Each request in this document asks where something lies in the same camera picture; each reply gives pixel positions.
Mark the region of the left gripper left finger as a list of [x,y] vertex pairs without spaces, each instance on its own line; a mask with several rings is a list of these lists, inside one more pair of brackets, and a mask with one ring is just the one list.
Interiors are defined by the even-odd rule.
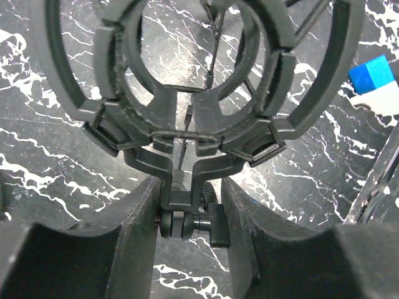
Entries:
[[2,298],[148,298],[160,181],[68,229],[38,222],[1,224]]

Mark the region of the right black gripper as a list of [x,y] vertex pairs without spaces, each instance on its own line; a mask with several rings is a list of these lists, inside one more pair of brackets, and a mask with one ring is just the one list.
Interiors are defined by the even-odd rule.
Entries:
[[378,192],[383,192],[398,166],[398,124],[392,129],[364,186],[359,191],[344,224],[357,224]]

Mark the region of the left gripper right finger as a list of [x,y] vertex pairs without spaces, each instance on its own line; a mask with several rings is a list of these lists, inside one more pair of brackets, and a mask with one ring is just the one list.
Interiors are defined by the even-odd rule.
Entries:
[[398,229],[291,222],[224,178],[235,298],[397,298]]

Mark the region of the black tripod stand with shockmount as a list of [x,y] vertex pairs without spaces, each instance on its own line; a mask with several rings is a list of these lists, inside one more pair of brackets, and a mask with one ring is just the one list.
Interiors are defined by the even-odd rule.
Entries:
[[[31,21],[42,68],[65,112],[82,122],[90,139],[110,156],[122,153],[132,168],[161,181],[164,238],[190,237],[206,181],[269,161],[300,138],[323,114],[355,55],[365,17],[363,1],[318,1],[294,28],[293,1],[204,1],[214,25],[239,9],[243,31],[234,72],[205,88],[167,85],[141,55],[145,1],[94,2],[99,18],[93,68],[100,99],[85,96],[62,38],[60,1],[32,1]],[[278,112],[294,75],[294,49],[328,6],[329,43],[317,76],[287,116]]]

